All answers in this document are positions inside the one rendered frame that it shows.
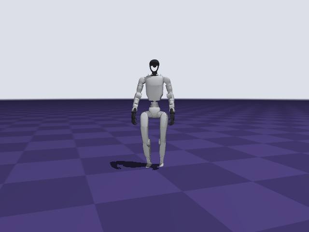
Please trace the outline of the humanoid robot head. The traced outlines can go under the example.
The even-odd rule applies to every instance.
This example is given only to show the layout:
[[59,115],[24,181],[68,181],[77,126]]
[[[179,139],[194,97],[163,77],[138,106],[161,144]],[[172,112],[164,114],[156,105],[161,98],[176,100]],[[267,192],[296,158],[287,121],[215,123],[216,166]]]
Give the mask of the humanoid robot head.
[[[159,68],[159,61],[156,60],[156,59],[153,59],[153,60],[150,61],[149,65],[150,65],[150,70],[151,70],[151,71],[152,71],[151,66],[153,66],[154,68],[155,68],[156,66],[158,66],[158,67],[157,67],[157,70],[158,70],[158,68]],[[153,74],[153,75],[151,75],[151,76],[158,76],[158,75],[156,75],[156,74],[157,74],[157,70],[156,70],[156,71],[152,71],[152,74]]]

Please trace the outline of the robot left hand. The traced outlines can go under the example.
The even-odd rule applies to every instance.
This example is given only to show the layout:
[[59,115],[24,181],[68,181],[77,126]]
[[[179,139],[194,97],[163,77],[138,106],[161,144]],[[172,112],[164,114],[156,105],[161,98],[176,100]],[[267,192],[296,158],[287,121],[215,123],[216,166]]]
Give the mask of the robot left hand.
[[173,125],[174,124],[174,114],[175,114],[175,112],[173,112],[172,108],[170,109],[170,114],[171,114],[171,117],[169,118],[169,120],[171,119],[171,121],[168,124]]

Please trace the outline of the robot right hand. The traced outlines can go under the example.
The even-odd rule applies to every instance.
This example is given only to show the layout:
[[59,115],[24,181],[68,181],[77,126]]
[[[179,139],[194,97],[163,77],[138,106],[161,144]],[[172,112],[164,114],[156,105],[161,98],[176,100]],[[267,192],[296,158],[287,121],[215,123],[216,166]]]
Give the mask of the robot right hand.
[[[131,112],[131,113],[132,113],[131,119],[132,119],[132,124],[133,124],[133,125],[136,125],[136,124],[137,124],[137,123],[135,122],[135,119],[136,119],[136,117],[135,117],[136,111],[137,111],[137,109],[134,108],[133,111]],[[137,120],[137,119],[136,119],[136,120]]]

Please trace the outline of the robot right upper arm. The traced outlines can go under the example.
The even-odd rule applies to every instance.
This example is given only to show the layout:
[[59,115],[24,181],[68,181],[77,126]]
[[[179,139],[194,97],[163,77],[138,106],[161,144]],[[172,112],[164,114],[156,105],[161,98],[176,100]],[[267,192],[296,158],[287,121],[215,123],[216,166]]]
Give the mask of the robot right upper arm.
[[136,98],[141,98],[142,94],[141,94],[141,91],[143,89],[143,84],[145,84],[145,78],[146,77],[141,77],[139,79],[139,83],[138,83],[138,86],[137,86],[137,95],[136,95]]

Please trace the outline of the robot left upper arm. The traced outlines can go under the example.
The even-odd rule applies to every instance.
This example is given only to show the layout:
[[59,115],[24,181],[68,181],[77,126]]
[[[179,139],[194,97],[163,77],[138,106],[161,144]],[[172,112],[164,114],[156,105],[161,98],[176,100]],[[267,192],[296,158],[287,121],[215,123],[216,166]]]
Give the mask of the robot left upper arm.
[[172,86],[170,79],[168,77],[163,77],[163,82],[166,83],[166,89],[168,91],[167,98],[170,99],[172,98],[171,93],[172,93]]

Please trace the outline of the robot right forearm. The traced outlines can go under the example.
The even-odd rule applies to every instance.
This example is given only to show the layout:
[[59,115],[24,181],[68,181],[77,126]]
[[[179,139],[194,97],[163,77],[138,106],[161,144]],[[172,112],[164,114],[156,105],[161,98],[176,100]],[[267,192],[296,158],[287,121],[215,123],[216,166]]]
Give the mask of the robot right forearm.
[[140,101],[139,98],[136,98],[136,95],[137,95],[137,92],[136,92],[135,97],[134,97],[133,108],[132,108],[131,111],[133,111],[134,108],[137,109],[139,101]]

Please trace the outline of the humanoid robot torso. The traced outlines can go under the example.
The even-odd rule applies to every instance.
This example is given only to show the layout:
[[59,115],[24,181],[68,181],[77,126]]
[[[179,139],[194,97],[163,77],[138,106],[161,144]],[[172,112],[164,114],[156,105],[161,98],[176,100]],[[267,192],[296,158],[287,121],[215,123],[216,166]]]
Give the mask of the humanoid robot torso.
[[[151,74],[153,75],[153,74]],[[151,76],[148,75],[145,78],[145,84],[146,84],[146,95],[148,97],[149,101],[151,102],[151,107],[149,107],[149,117],[151,118],[160,118],[160,108],[157,104],[160,101],[161,97],[163,96],[163,76]]]

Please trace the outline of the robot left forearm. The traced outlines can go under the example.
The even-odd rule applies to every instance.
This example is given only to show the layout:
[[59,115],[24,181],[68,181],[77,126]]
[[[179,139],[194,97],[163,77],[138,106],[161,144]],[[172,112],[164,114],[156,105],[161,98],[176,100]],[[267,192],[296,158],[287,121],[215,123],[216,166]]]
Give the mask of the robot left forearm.
[[171,93],[171,96],[172,98],[169,99],[169,109],[173,109],[173,112],[175,112],[175,109],[174,109],[174,95],[173,93]]

